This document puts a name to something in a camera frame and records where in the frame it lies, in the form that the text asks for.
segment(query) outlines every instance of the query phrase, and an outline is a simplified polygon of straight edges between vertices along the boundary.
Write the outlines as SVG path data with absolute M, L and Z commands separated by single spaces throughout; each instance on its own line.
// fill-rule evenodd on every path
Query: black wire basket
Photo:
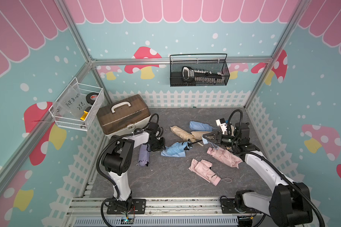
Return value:
M 226 86 L 230 77 L 227 54 L 173 54 L 170 86 Z

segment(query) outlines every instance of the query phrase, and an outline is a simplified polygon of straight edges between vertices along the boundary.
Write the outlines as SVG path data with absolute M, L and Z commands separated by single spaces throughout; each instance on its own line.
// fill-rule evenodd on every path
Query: toolbox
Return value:
M 139 94 L 125 98 L 111 105 L 101 107 L 97 118 L 104 134 L 125 135 L 143 128 L 149 122 L 150 111 Z

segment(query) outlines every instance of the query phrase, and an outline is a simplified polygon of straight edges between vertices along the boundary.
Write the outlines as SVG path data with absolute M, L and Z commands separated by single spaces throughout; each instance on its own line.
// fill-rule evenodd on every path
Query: wall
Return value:
M 250 117 L 269 159 L 341 227 L 341 1 L 313 0 L 284 49 L 285 79 L 262 86 Z

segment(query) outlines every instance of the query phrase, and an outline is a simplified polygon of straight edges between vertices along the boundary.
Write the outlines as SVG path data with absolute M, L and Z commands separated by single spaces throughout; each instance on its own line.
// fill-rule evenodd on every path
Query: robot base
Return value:
M 145 199 L 133 199 L 133 206 L 135 206 L 135 214 L 145 214 Z M 116 202 L 111 202 L 107 207 L 107 214 L 123 214 L 121 211 L 118 210 L 118 206 Z M 128 215 L 134 214 L 134 211 L 130 211 Z

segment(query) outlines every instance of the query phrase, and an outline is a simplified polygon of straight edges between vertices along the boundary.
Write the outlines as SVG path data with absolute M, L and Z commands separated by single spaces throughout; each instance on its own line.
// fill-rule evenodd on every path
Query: white picket fence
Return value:
M 133 91 L 130 93 L 126 93 L 125 91 L 123 93 L 116 92 L 115 94 L 109 92 L 109 96 L 113 102 L 128 98 L 134 94 Z M 218 91 L 217 93 L 214 91 L 211 91 L 210 93 L 207 93 L 206 91 L 202 93 L 199 91 L 196 91 L 195 93 L 192 93 L 192 91 L 189 91 L 188 93 L 185 93 L 185 91 L 180 93 L 177 91 L 174 93 L 171 93 L 170 91 L 167 91 L 166 93 L 163 91 L 160 91 L 159 93 L 156 93 L 155 91 L 152 93 L 145 91 L 144 93 L 141 93 L 138 91 L 137 94 L 141 95 L 149 107 L 243 107 L 250 96 L 250 91 L 246 93 L 244 93 L 244 91 L 241 91 L 240 93 L 236 93 L 236 91 L 233 91 L 232 93 L 229 93 L 229 91 L 224 93 L 221 91 Z
M 259 102 L 259 99 L 253 99 L 248 111 L 269 161 L 294 181 L 301 182 L 304 175 L 297 172 L 298 163 L 291 161 L 292 154 L 285 150 L 287 144 L 281 142 L 282 136 L 277 134 L 277 128 L 273 127 L 273 121 L 269 120 L 269 114 L 265 113 L 266 108 L 263 108 L 263 102 Z
M 82 186 L 87 183 L 86 177 L 95 161 L 95 154 L 102 137 L 103 131 L 95 118 L 86 137 L 82 137 L 82 145 L 78 146 L 78 154 L 73 156 L 73 165 L 68 166 L 69 174 L 63 177 L 63 187 L 57 189 L 57 200 L 49 204 L 51 212 L 48 217 L 42 219 L 44 227 L 62 226 L 72 199 L 79 196 Z

